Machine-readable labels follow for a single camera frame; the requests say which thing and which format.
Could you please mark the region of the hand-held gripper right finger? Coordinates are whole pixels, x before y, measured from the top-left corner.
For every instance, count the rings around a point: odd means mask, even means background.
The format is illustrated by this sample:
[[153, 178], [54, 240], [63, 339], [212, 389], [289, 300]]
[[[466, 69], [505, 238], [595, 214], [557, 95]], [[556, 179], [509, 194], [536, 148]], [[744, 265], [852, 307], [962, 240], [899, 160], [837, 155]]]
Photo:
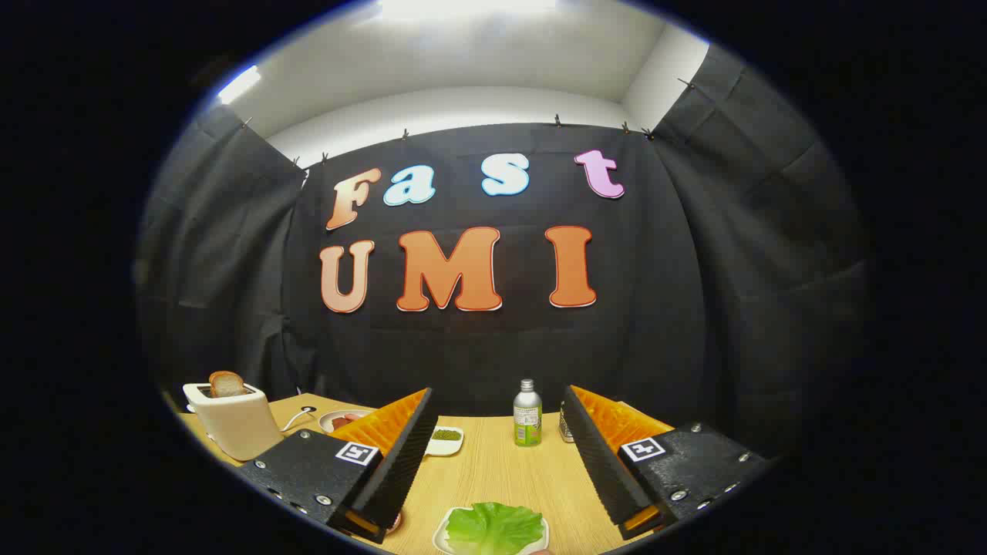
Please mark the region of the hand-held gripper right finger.
[[624, 540], [694, 519], [770, 467], [712, 426], [674, 428], [574, 384], [564, 388], [561, 418]]

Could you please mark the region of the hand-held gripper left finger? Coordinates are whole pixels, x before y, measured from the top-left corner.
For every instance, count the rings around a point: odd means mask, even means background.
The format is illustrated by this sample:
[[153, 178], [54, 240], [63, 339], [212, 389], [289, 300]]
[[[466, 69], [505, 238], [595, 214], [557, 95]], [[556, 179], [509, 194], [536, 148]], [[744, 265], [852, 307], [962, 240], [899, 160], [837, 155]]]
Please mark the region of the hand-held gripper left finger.
[[294, 432], [237, 473], [306, 519], [381, 543], [408, 499], [437, 419], [433, 390], [423, 388], [337, 432]]

